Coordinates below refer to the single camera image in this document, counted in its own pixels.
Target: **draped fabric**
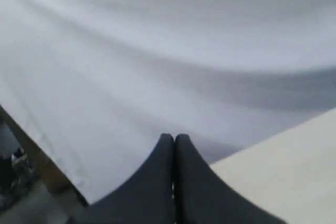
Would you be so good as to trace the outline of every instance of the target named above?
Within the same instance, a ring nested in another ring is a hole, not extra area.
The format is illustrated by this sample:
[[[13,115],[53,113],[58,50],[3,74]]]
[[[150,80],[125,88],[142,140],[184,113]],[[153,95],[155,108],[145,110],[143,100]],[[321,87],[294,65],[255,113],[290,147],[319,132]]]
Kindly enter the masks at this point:
[[[0,0],[0,104],[93,203],[162,132],[208,162],[336,106],[336,0]]]

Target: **white cloth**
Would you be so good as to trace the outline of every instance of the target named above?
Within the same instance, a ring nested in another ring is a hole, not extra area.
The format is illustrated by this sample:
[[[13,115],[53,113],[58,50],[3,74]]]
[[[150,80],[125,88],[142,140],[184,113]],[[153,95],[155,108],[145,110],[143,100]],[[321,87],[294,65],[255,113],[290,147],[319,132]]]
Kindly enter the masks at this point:
[[[208,162],[336,106],[336,0],[0,0],[0,104],[92,203],[160,133]]]

